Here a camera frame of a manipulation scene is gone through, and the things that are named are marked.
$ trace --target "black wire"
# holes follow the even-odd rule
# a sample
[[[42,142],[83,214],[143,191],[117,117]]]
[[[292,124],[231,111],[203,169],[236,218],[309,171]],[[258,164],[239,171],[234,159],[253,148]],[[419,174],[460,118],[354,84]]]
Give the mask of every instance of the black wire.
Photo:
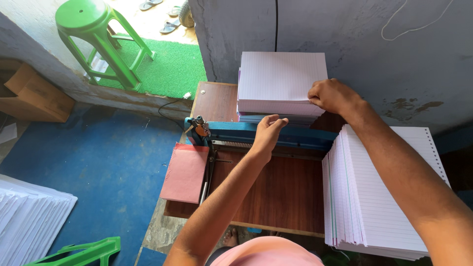
[[[279,21],[279,16],[278,16],[278,0],[276,0],[276,38],[274,40],[274,51],[278,51],[278,21]]]
[[[162,117],[167,118],[167,119],[171,120],[172,122],[176,123],[176,124],[182,129],[182,131],[185,131],[184,128],[183,128],[178,122],[176,122],[176,120],[171,119],[171,118],[169,118],[169,117],[163,115],[163,114],[160,112],[161,108],[165,107],[166,105],[170,105],[170,104],[176,103],[176,102],[178,102],[178,101],[180,101],[180,100],[182,100],[182,99],[184,99],[184,97],[182,97],[182,98],[180,98],[180,99],[178,99],[178,100],[176,100],[176,101],[174,101],[174,102],[172,102],[172,103],[167,103],[167,104],[161,106],[161,107],[158,109],[158,113],[159,113]]]

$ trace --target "stack of paper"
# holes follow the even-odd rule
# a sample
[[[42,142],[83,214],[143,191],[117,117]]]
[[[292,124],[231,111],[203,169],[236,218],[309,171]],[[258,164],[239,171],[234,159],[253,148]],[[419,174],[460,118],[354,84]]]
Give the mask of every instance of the stack of paper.
[[[314,81],[326,78],[324,53],[243,52],[237,110],[305,115],[314,121],[324,110],[308,101],[307,92]]]
[[[46,256],[77,197],[0,175],[0,265]]]
[[[391,128],[450,186],[428,128]],[[326,244],[410,260],[429,255],[349,125],[343,126],[322,166]]]

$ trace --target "wooden table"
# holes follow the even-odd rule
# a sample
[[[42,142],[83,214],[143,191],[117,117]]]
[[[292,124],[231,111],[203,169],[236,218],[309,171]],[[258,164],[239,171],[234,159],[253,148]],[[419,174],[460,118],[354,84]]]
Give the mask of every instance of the wooden table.
[[[191,117],[201,115],[207,121],[236,122],[236,84],[200,82]],[[325,112],[311,126],[339,132],[343,118]],[[234,151],[218,151],[210,192],[213,192],[244,156]],[[167,201],[164,215],[189,218],[197,204]],[[322,163],[285,157],[272,157],[246,195],[230,224],[324,237],[324,196]]]

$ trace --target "tire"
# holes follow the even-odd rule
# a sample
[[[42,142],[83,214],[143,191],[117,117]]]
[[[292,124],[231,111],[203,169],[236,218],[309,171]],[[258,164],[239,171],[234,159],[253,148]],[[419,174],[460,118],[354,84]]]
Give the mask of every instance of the tire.
[[[182,4],[181,11],[179,12],[179,21],[186,28],[192,28],[195,25],[194,19],[192,19],[191,7],[187,0]]]

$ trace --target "green artificial grass mat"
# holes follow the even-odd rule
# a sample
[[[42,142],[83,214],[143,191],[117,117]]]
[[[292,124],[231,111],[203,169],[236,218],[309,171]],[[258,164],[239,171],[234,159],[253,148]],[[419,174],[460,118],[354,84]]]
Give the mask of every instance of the green artificial grass mat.
[[[138,92],[173,98],[181,98],[185,93],[190,92],[192,96],[189,99],[194,99],[199,81],[207,81],[199,46],[149,39],[143,39],[143,41],[156,52],[156,57],[153,61],[145,55],[136,70],[136,75],[141,79]],[[130,67],[140,47],[132,41],[118,40],[118,42],[122,47],[117,51]],[[108,67],[105,73],[114,74],[114,71]],[[98,84],[123,89],[116,80],[100,79]]]

